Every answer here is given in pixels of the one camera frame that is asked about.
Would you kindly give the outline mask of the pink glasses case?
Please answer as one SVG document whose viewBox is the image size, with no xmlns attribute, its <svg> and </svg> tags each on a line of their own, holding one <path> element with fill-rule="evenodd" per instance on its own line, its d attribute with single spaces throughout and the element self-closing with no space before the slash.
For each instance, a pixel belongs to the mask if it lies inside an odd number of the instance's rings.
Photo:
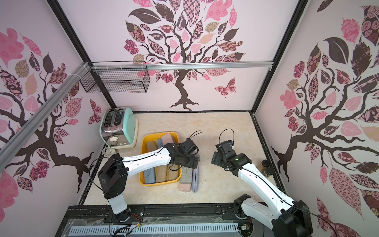
<svg viewBox="0 0 379 237">
<path fill-rule="evenodd" d="M 189 183 L 189 184 L 179 183 L 179 191 L 190 192 L 191 191 L 191 183 Z"/>
<path fill-rule="evenodd" d="M 175 139 L 171 135 L 171 133 L 166 133 L 161 137 L 163 145 L 175 143 Z"/>
</svg>

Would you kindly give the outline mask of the tan glasses case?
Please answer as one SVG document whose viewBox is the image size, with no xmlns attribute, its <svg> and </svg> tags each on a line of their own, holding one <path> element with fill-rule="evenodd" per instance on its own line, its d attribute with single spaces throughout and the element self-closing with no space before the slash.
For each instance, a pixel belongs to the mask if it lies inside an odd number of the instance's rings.
<svg viewBox="0 0 379 237">
<path fill-rule="evenodd" d="M 146 148 L 147 148 L 147 151 L 150 153 L 150 152 L 156 151 L 158 149 L 158 146 L 155 141 L 148 141 L 146 143 Z"/>
<path fill-rule="evenodd" d="M 156 182 L 157 183 L 166 182 L 166 176 L 167 176 L 167 166 L 158 166 L 156 168 Z"/>
</svg>

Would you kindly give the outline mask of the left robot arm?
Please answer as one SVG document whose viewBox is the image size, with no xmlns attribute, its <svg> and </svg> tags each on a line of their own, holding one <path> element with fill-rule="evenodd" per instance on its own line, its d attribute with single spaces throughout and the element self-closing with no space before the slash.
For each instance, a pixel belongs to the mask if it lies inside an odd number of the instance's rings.
<svg viewBox="0 0 379 237">
<path fill-rule="evenodd" d="M 155 151 L 138 156 L 112 155 L 98 171 L 97 177 L 113 214 L 118 215 L 128 210 L 123 192 L 129 177 L 165 165 L 196 169 L 199 161 L 196 156 L 198 151 L 195 143 L 187 138 L 183 143 L 167 143 Z"/>
</svg>

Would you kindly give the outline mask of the lavender glasses case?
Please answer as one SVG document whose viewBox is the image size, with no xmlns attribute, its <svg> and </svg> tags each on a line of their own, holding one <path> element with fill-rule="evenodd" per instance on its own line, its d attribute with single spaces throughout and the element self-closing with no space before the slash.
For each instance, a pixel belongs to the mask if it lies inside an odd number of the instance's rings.
<svg viewBox="0 0 379 237">
<path fill-rule="evenodd" d="M 199 166 L 192 172 L 192 191 L 196 193 L 199 187 Z"/>
</svg>

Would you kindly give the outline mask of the beige glasses case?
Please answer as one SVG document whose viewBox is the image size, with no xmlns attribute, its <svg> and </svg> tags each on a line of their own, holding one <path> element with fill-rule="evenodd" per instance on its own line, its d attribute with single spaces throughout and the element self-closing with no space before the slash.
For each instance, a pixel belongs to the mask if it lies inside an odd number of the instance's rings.
<svg viewBox="0 0 379 237">
<path fill-rule="evenodd" d="M 179 166 L 178 165 L 170 165 L 167 168 L 167 181 L 176 180 L 179 177 Z"/>
</svg>

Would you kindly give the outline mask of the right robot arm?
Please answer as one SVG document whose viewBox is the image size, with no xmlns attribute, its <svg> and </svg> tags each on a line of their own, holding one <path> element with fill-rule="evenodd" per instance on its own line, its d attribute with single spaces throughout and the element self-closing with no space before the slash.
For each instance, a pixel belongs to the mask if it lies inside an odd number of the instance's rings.
<svg viewBox="0 0 379 237">
<path fill-rule="evenodd" d="M 246 182 L 265 203 L 247 196 L 236 199 L 243 216 L 259 221 L 276 237 L 312 235 L 309 207 L 303 201 L 294 201 L 269 182 L 245 154 L 235 152 L 230 141 L 217 144 L 216 149 L 211 163 Z"/>
</svg>

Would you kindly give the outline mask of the yellow plastic storage tray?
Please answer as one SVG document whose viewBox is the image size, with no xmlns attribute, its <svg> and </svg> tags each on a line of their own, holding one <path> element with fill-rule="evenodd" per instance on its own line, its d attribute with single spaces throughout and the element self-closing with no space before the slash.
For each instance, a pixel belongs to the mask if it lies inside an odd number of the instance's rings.
<svg viewBox="0 0 379 237">
<path fill-rule="evenodd" d="M 150 168 L 155 168 L 155 171 L 156 171 L 156 168 L 158 166 L 167 166 L 168 167 L 170 165 L 173 165 L 173 164 L 169 164 L 169 162 L 170 162 L 169 152 L 164 147 L 158 148 L 156 151 L 150 152 L 150 153 L 147 151 L 147 148 L 146 148 L 146 143 L 148 141 L 155 141 L 157 143 L 157 140 L 159 138 L 161 138 L 166 133 L 171 133 L 171 135 L 175 139 L 175 143 L 179 142 L 178 134 L 175 132 L 172 132 L 172 131 L 171 132 L 153 133 L 153 134 L 149 134 L 143 138 L 142 147 L 141 147 L 141 153 L 142 153 L 143 159 L 138 162 L 142 167 L 137 169 L 137 173 L 139 175 L 139 182 L 143 186 L 150 187 L 150 186 L 159 186 L 159 185 L 167 185 L 167 184 L 175 183 L 175 182 L 178 182 L 182 176 L 182 173 L 183 173 L 182 169 L 179 168 L 179 177 L 176 180 L 166 181 L 166 182 L 162 182 L 162 183 L 156 182 L 155 184 L 150 184 L 150 185 L 145 184 L 145 179 L 144 179 L 144 171 L 145 170 L 148 170 Z"/>
</svg>

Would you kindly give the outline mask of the grey rectangular glasses case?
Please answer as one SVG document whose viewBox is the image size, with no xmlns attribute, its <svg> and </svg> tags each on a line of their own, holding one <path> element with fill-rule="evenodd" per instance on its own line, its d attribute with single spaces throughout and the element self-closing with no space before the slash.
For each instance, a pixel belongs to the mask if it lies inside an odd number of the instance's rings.
<svg viewBox="0 0 379 237">
<path fill-rule="evenodd" d="M 180 179 L 181 184 L 191 184 L 193 169 L 189 167 L 182 167 L 182 176 Z"/>
</svg>

